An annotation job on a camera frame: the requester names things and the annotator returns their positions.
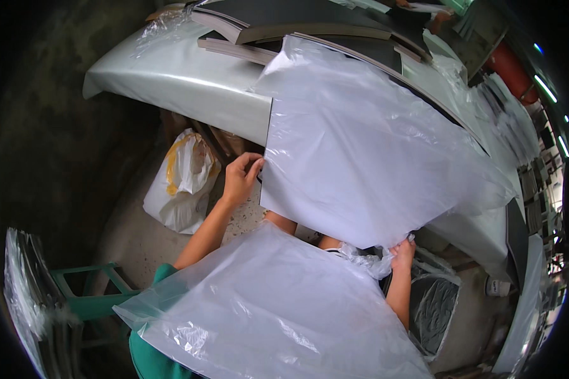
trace person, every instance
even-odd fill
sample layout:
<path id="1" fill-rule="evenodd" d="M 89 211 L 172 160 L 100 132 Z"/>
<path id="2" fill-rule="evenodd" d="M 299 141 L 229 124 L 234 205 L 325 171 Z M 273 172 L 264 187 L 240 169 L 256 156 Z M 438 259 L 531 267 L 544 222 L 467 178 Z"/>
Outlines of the person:
<path id="1" fill-rule="evenodd" d="M 380 2 L 392 8 L 386 13 L 388 16 L 408 25 L 420 28 L 426 27 L 432 34 L 438 34 L 442 23 L 450 20 L 452 17 L 445 12 L 431 15 L 430 13 L 413 12 L 405 9 L 411 7 L 409 3 L 442 5 L 438 0 L 380 0 Z"/>
<path id="2" fill-rule="evenodd" d="M 195 264 L 207 254 L 217 250 L 226 232 L 230 217 L 234 210 L 245 202 L 255 185 L 255 178 L 263 167 L 265 160 L 260 154 L 246 152 L 239 156 L 226 168 L 226 183 L 223 196 L 206 217 L 205 222 L 192 235 L 190 241 L 181 251 L 173 265 L 164 263 L 157 270 L 154 284 L 174 274 L 178 270 Z M 288 234 L 294 235 L 297 223 L 272 211 L 265 215 L 268 220 Z M 323 236 L 319 248 L 338 253 L 341 241 Z M 386 296 L 386 302 L 398 316 L 402 325 L 409 330 L 409 300 L 411 293 L 411 264 L 415 253 L 415 243 L 406 239 L 390 249 L 392 259 L 392 281 Z M 142 379 L 189 379 L 200 377 L 146 343 L 137 333 L 129 338 L 131 358 L 137 374 Z"/>

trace table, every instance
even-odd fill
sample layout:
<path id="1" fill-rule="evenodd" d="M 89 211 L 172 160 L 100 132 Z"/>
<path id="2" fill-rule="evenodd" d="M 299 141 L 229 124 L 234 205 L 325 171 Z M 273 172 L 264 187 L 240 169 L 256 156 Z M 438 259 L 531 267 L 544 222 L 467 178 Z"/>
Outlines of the table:
<path id="1" fill-rule="evenodd" d="M 139 55 L 136 47 L 142 30 L 134 33 L 88 70 L 83 97 L 88 99 L 102 91 L 116 93 L 265 146 L 271 98 L 247 92 L 263 66 L 199 48 L 198 37 L 209 31 L 191 21 L 183 23 L 167 37 L 152 43 L 139 57 L 136 57 Z M 480 144 L 521 193 L 516 168 L 510 165 L 509 153 L 489 131 L 488 121 L 476 117 L 465 107 L 456 106 L 447 81 L 434 69 L 405 57 L 402 59 L 403 75 L 458 112 L 456 114 L 468 123 Z M 492 277 L 508 280 L 505 208 L 472 217 L 444 215 L 428 227 L 474 258 Z"/>

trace fingers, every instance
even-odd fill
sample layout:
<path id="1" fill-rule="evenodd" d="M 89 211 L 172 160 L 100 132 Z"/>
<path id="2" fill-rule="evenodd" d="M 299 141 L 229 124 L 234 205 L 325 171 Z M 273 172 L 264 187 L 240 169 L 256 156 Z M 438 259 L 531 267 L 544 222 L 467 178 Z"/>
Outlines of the fingers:
<path id="1" fill-rule="evenodd" d="M 237 157 L 234 162 L 230 163 L 236 166 L 237 169 L 243 169 L 251 161 L 261 158 L 261 154 L 258 153 L 243 153 L 243 155 Z"/>
<path id="2" fill-rule="evenodd" d="M 253 165 L 251 166 L 249 173 L 247 174 L 246 180 L 250 182 L 255 180 L 255 178 L 257 178 L 257 174 L 259 174 L 259 170 L 261 170 L 265 162 L 266 160 L 261 158 L 260 156 L 259 159 L 255 161 L 255 163 L 253 163 Z"/>

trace green shirt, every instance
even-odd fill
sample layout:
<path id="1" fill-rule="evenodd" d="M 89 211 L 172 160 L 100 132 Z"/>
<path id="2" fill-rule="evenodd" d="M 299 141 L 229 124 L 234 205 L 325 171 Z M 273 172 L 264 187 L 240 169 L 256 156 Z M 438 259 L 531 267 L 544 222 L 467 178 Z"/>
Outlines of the green shirt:
<path id="1" fill-rule="evenodd" d="M 168 263 L 160 265 L 156 269 L 153 284 L 173 275 L 175 272 L 177 269 Z M 196 376 L 190 370 L 154 349 L 135 332 L 131 332 L 129 337 L 129 349 L 135 370 L 141 379 L 191 379 Z"/>

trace dark wall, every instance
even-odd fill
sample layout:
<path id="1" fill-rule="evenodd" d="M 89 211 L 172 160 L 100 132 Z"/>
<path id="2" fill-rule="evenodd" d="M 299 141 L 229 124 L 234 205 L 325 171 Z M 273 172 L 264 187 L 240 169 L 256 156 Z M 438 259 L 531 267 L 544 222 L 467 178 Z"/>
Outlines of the dark wall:
<path id="1" fill-rule="evenodd" d="M 151 105 L 82 97 L 86 70 L 144 26 L 153 1 L 65 3 L 27 14 L 35 24 L 19 36 L 0 33 L 9 57 L 0 64 L 0 271 L 7 226 L 38 234 L 49 268 L 89 264 L 159 125 Z M 19 25 L 11 21 L 2 28 Z"/>

